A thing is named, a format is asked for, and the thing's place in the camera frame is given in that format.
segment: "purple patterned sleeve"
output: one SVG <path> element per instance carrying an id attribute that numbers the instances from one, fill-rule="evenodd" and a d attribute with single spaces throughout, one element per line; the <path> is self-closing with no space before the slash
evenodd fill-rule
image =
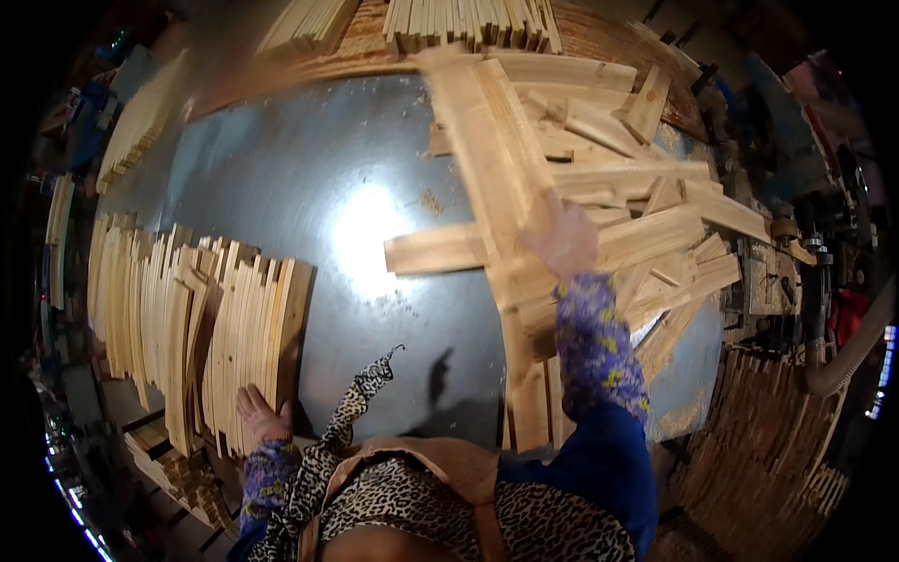
<path id="1" fill-rule="evenodd" d="M 565 413 L 578 423 L 596 404 L 612 402 L 645 424 L 649 394 L 630 347 L 630 328 L 615 309 L 611 277 L 575 275 L 556 288 L 555 296 Z"/>
<path id="2" fill-rule="evenodd" d="M 246 458 L 244 501 L 240 510 L 240 531 L 247 525 L 267 520 L 273 509 L 284 505 L 284 482 L 299 466 L 299 450 L 292 442 L 270 440 Z"/>

